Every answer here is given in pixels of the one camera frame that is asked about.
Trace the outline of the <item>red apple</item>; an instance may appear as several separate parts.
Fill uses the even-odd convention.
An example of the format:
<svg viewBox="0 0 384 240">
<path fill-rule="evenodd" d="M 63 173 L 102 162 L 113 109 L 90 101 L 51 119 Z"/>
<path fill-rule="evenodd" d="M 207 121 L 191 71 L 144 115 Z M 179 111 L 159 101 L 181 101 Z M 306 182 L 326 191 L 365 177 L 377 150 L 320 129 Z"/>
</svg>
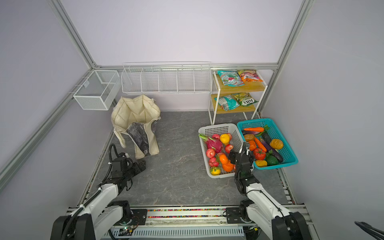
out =
<svg viewBox="0 0 384 240">
<path fill-rule="evenodd" d="M 216 155 L 216 151 L 212 148 L 207 149 L 206 156 L 208 159 L 214 158 Z"/>
<path fill-rule="evenodd" d="M 229 154 L 233 148 L 234 148 L 234 146 L 231 144 L 226 145 L 226 147 L 225 147 L 226 153 Z"/>
</svg>

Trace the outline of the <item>orange fruit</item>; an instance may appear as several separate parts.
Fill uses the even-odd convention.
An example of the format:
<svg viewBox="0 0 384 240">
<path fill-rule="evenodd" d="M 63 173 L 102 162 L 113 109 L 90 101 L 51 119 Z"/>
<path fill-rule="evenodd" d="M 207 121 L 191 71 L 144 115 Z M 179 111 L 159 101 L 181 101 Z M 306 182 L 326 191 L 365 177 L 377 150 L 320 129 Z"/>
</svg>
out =
<svg viewBox="0 0 384 240">
<path fill-rule="evenodd" d="M 229 173 L 231 171 L 234 170 L 235 168 L 235 165 L 231 164 L 231 163 L 227 163 L 227 164 L 222 164 L 222 168 L 225 172 Z"/>
<path fill-rule="evenodd" d="M 226 165 L 226 164 L 229 163 L 229 160 L 228 160 L 227 156 L 224 153 L 219 153 L 218 154 L 218 159 L 219 159 L 219 161 L 220 161 L 220 163 L 222 165 Z"/>
</svg>

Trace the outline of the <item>yellow mango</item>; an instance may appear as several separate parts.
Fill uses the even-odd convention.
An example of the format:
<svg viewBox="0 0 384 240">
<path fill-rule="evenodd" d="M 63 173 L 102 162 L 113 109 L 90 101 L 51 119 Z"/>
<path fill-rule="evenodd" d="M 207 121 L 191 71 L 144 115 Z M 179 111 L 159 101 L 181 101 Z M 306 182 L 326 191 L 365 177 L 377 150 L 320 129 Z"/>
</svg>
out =
<svg viewBox="0 0 384 240">
<path fill-rule="evenodd" d="M 220 141 L 223 145 L 228 145 L 231 141 L 231 135 L 229 134 L 222 134 L 220 135 Z"/>
</svg>

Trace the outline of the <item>cream canvas grocery bag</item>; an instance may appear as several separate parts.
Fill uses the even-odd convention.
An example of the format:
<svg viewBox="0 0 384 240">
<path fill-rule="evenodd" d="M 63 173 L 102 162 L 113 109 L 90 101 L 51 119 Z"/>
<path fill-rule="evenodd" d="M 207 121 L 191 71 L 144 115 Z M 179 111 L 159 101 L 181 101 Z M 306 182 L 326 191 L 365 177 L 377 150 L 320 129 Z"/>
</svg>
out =
<svg viewBox="0 0 384 240">
<path fill-rule="evenodd" d="M 121 97 L 111 115 L 114 134 L 120 145 L 125 149 L 127 143 L 124 136 L 130 137 L 135 146 L 136 159 L 159 154 L 155 131 L 160 119 L 160 108 L 154 99 L 146 95 L 133 99 Z"/>
</svg>

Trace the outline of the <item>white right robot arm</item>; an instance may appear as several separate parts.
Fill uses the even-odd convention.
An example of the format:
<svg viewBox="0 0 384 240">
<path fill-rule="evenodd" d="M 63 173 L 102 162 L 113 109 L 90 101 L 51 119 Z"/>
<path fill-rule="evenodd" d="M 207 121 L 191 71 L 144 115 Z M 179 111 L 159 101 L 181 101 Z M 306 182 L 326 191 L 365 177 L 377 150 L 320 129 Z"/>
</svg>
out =
<svg viewBox="0 0 384 240">
<path fill-rule="evenodd" d="M 244 142 L 238 152 L 230 151 L 235 165 L 234 181 L 240 194 L 247 197 L 239 205 L 240 220 L 254 222 L 271 240 L 310 240 L 307 222 L 299 212 L 291 212 L 276 201 L 252 174 L 254 156 Z"/>
</svg>

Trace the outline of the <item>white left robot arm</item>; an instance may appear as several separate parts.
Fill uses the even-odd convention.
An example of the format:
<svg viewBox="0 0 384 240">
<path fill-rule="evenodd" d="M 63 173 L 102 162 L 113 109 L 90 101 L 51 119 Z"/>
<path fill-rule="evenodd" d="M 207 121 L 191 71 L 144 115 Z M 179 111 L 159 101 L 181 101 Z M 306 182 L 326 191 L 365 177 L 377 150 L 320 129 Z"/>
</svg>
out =
<svg viewBox="0 0 384 240">
<path fill-rule="evenodd" d="M 52 240 L 100 240 L 106 233 L 113 239 L 115 224 L 132 232 L 146 223 L 147 210 L 132 210 L 128 201 L 116 197 L 133 186 L 133 178 L 146 169 L 146 161 L 132 160 L 118 153 L 115 144 L 108 149 L 109 169 L 97 191 L 66 216 L 58 217 L 52 227 Z"/>
</svg>

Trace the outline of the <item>teal snack bag lower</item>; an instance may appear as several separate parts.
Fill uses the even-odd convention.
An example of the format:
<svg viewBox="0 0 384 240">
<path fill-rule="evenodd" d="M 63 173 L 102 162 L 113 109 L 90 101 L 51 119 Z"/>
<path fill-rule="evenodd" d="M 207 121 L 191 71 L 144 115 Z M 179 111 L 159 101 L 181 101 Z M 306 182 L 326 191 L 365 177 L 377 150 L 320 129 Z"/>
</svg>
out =
<svg viewBox="0 0 384 240">
<path fill-rule="evenodd" d="M 236 99 L 233 98 L 232 95 L 214 98 L 214 100 L 218 100 L 218 105 L 226 112 L 232 111 L 240 106 L 240 104 Z"/>
</svg>

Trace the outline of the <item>teal snack bag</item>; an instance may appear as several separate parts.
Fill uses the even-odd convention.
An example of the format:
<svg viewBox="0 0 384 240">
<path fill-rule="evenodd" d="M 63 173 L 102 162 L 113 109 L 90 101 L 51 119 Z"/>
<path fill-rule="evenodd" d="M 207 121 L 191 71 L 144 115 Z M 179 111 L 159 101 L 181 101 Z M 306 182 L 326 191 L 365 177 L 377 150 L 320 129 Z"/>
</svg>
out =
<svg viewBox="0 0 384 240">
<path fill-rule="evenodd" d="M 241 87 L 244 85 L 243 80 L 237 71 L 218 71 L 218 75 L 224 86 Z"/>
<path fill-rule="evenodd" d="M 232 111 L 240 106 L 240 104 L 236 99 L 233 98 L 232 95 L 214 98 L 214 100 L 218 100 L 218 105 L 226 112 Z"/>
</svg>

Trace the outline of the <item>green snack bag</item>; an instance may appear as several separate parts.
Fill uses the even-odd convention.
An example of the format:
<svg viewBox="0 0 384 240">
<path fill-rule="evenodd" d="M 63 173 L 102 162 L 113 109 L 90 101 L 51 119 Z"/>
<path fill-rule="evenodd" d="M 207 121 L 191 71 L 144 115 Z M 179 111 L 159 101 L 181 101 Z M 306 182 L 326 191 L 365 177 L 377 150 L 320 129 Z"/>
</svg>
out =
<svg viewBox="0 0 384 240">
<path fill-rule="evenodd" d="M 236 93 L 232 96 L 241 107 L 248 107 L 258 102 L 249 93 Z"/>
</svg>

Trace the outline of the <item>teal snack bag top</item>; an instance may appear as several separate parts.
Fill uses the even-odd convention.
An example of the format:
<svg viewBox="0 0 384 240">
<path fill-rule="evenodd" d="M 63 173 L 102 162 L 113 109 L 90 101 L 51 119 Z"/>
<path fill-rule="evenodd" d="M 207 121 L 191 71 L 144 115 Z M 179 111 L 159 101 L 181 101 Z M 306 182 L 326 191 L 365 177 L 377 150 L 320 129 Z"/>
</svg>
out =
<svg viewBox="0 0 384 240">
<path fill-rule="evenodd" d="M 224 86 L 241 87 L 244 85 L 243 80 L 237 71 L 218 71 L 218 75 Z"/>
</svg>

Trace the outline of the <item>orange snack bag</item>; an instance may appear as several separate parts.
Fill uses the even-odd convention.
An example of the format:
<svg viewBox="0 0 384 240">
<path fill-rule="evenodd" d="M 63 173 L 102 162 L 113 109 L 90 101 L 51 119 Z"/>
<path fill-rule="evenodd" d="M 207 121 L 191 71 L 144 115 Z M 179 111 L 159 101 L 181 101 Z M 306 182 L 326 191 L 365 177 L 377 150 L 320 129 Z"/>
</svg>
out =
<svg viewBox="0 0 384 240">
<path fill-rule="evenodd" d="M 238 71 L 238 75 L 240 76 L 241 80 L 246 82 L 263 82 L 259 74 L 256 70 L 242 70 Z"/>
</svg>

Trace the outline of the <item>white plastic fruit basket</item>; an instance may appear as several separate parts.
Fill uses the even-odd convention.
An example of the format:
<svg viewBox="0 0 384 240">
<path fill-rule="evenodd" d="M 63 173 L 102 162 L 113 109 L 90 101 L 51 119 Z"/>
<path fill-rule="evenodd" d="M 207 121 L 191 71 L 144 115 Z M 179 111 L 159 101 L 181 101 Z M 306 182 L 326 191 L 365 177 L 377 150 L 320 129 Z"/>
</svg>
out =
<svg viewBox="0 0 384 240">
<path fill-rule="evenodd" d="M 203 135 L 206 135 L 206 136 L 211 137 L 211 138 L 214 138 L 213 136 L 220 137 L 220 135 L 222 135 L 222 134 L 229 134 L 229 135 L 231 135 L 231 141 L 230 141 L 229 144 L 234 146 L 233 149 L 236 152 L 238 152 L 241 149 L 241 147 L 243 145 L 243 142 L 245 142 L 245 141 L 243 141 L 243 139 L 241 137 L 241 133 L 239 132 L 239 129 L 234 124 L 220 124 L 220 125 L 201 127 L 199 129 L 199 134 L 203 134 Z M 229 172 L 229 173 L 227 173 L 227 172 L 225 172 L 223 170 L 222 164 L 220 163 L 220 161 L 218 159 L 218 154 L 219 153 L 216 153 L 214 158 L 208 159 L 207 156 L 206 156 L 206 151 L 207 151 L 208 148 L 207 148 L 206 144 L 203 142 L 203 140 L 201 138 L 200 138 L 200 142 L 201 142 L 201 148 L 202 148 L 203 157 L 204 157 L 204 160 L 205 160 L 205 166 L 206 166 L 206 170 L 207 170 L 208 176 L 210 178 L 213 178 L 213 179 L 235 177 L 235 169 L 233 171 Z M 229 160 L 229 163 L 230 163 L 230 153 L 229 154 L 226 153 L 225 147 L 226 147 L 226 145 L 223 145 L 221 153 L 224 153 L 227 156 L 227 158 Z M 252 157 L 252 163 L 254 163 L 254 160 L 255 160 L 254 154 L 251 151 L 250 151 L 250 154 L 251 154 L 251 157 Z M 210 174 L 210 168 L 211 167 L 218 167 L 218 168 L 220 168 L 221 169 L 221 174 L 218 175 L 218 176 L 212 176 Z M 246 177 L 246 178 L 250 182 L 251 179 L 254 179 L 255 177 L 253 176 L 253 174 L 251 172 L 251 175 Z"/>
</svg>

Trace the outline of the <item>red tomato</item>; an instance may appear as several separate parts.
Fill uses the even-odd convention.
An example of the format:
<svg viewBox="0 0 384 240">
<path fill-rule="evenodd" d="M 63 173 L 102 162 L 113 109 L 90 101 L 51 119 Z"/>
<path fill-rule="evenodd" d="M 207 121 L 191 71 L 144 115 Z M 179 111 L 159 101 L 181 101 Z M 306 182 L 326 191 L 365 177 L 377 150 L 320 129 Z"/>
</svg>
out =
<svg viewBox="0 0 384 240">
<path fill-rule="evenodd" d="M 255 160 L 263 161 L 266 158 L 266 152 L 263 149 L 256 148 L 253 150 Z"/>
</svg>

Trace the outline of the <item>dark purple eggplant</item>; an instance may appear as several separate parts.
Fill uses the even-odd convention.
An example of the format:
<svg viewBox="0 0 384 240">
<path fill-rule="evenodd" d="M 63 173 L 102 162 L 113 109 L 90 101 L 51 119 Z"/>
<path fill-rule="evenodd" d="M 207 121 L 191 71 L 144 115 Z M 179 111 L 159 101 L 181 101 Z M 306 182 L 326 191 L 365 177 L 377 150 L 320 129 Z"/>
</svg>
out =
<svg viewBox="0 0 384 240">
<path fill-rule="evenodd" d="M 262 135 L 261 135 L 261 139 L 260 139 L 260 142 L 263 144 L 263 146 L 267 149 L 266 152 L 267 153 L 270 153 L 275 157 L 277 158 L 278 162 L 279 163 L 282 163 L 284 161 L 283 157 L 278 153 L 277 150 L 275 150 L 275 148 L 273 148 L 273 140 L 272 138 L 268 135 L 267 132 L 263 132 Z"/>
</svg>

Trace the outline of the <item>green avocado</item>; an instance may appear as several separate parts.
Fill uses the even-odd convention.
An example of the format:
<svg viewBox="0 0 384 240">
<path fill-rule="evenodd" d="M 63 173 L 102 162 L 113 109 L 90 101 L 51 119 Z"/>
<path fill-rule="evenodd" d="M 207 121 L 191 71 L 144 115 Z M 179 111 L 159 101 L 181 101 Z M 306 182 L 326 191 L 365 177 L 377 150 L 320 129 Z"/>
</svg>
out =
<svg viewBox="0 0 384 240">
<path fill-rule="evenodd" d="M 280 163 L 279 160 L 272 155 L 267 156 L 265 161 L 267 162 L 267 166 L 276 166 Z"/>
</svg>

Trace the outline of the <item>pink dragon fruit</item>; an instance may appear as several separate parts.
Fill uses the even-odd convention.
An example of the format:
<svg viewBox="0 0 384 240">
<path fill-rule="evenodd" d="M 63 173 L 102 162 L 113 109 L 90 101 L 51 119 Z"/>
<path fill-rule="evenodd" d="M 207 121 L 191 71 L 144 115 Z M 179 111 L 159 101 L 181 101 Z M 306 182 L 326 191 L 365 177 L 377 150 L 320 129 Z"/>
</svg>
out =
<svg viewBox="0 0 384 240">
<path fill-rule="evenodd" d="M 213 149 L 216 153 L 220 153 L 222 151 L 223 144 L 220 140 L 208 137 L 203 134 L 199 134 L 199 137 L 203 140 L 208 149 Z"/>
</svg>

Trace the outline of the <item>yellow lemon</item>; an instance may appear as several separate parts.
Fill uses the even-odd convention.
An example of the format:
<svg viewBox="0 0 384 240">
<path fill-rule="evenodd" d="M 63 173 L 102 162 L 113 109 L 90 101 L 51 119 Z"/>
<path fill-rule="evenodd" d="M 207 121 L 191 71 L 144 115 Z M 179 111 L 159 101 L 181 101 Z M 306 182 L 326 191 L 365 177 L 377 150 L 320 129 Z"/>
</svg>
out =
<svg viewBox="0 0 384 240">
<path fill-rule="evenodd" d="M 211 167 L 211 168 L 210 168 L 210 174 L 211 174 L 212 176 L 218 176 L 218 175 L 221 174 L 221 169 L 218 168 L 218 167 Z"/>
</svg>

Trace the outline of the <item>red apple in basket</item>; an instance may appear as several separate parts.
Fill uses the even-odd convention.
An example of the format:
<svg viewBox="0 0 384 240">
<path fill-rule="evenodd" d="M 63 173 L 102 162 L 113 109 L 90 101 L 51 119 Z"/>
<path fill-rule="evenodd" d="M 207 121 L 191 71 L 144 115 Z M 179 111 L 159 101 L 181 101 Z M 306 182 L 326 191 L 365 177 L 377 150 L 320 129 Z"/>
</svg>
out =
<svg viewBox="0 0 384 240">
<path fill-rule="evenodd" d="M 216 155 L 216 151 L 212 148 L 207 149 L 206 156 L 208 159 L 214 158 Z"/>
</svg>

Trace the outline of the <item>brown potato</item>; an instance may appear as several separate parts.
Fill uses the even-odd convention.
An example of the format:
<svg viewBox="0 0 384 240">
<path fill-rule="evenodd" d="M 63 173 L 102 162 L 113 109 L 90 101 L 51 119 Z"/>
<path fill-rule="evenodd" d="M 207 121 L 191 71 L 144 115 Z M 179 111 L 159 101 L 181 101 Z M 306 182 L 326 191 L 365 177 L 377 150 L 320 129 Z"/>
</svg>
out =
<svg viewBox="0 0 384 240">
<path fill-rule="evenodd" d="M 273 149 L 276 149 L 276 150 L 281 150 L 283 147 L 284 147 L 284 143 L 282 140 L 279 140 L 279 139 L 273 139 L 271 140 L 271 142 L 269 143 L 269 145 L 273 148 Z"/>
</svg>

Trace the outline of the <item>teal plastic vegetable basket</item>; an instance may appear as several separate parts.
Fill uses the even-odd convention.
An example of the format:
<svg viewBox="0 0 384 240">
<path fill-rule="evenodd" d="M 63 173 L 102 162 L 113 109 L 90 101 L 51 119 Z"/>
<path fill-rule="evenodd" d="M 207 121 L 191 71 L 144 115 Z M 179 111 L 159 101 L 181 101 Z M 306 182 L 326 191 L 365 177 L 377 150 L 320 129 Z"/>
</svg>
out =
<svg viewBox="0 0 384 240">
<path fill-rule="evenodd" d="M 287 140 L 271 119 L 237 123 L 244 141 L 251 144 L 258 170 L 272 170 L 296 165 L 299 160 Z"/>
</svg>

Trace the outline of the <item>two-tier wooden shelf rack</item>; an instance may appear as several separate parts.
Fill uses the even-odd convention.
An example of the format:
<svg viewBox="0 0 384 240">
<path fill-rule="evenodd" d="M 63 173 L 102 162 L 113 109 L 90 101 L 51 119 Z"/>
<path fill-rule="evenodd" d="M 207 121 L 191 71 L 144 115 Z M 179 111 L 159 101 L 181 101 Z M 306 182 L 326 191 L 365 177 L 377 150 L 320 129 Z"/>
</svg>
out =
<svg viewBox="0 0 384 240">
<path fill-rule="evenodd" d="M 208 103 L 208 113 L 210 124 L 214 125 L 217 115 L 242 113 L 246 120 L 256 118 L 261 102 L 267 92 L 268 85 L 262 78 L 261 74 L 256 71 L 259 77 L 258 82 L 245 82 L 240 87 L 230 87 L 224 85 L 220 75 L 213 71 L 212 74 L 212 91 Z M 238 103 L 236 108 L 224 108 L 220 101 L 225 97 L 234 99 Z"/>
</svg>

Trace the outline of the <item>white mesh box basket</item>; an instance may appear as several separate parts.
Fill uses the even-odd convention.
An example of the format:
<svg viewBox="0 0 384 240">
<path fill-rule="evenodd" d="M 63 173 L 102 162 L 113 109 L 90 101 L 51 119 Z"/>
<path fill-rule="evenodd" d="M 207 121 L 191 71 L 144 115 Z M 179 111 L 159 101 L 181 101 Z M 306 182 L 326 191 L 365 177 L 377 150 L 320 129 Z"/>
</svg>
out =
<svg viewBox="0 0 384 240">
<path fill-rule="evenodd" d="M 107 111 L 121 89 L 118 71 L 93 70 L 74 93 L 83 110 Z"/>
</svg>

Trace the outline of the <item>black tripod leg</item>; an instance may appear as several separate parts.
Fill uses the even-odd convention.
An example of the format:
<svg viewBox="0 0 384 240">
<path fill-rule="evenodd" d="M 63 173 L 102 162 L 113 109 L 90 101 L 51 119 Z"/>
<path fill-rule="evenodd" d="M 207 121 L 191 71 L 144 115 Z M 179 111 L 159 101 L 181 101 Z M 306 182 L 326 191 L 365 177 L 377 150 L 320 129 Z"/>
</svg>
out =
<svg viewBox="0 0 384 240">
<path fill-rule="evenodd" d="M 374 228 L 368 223 L 355 221 L 355 225 L 357 225 L 361 230 L 375 238 L 376 240 L 384 240 L 384 231 Z"/>
</svg>

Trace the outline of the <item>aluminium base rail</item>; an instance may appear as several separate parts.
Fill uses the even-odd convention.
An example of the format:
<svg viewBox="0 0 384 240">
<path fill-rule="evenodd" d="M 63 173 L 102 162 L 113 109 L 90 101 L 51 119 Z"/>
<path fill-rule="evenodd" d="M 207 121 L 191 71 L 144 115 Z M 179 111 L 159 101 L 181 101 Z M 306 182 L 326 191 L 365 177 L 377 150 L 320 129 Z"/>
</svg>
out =
<svg viewBox="0 0 384 240">
<path fill-rule="evenodd" d="M 267 240 L 266 232 L 255 223 L 245 223 L 238 208 L 228 206 L 147 208 L 131 210 L 130 220 L 121 219 L 102 227 L 101 219 L 117 216 L 119 206 L 111 206 L 95 221 L 94 231 L 85 231 L 86 240 L 133 239 L 202 239 L 241 237 L 244 240 Z"/>
</svg>

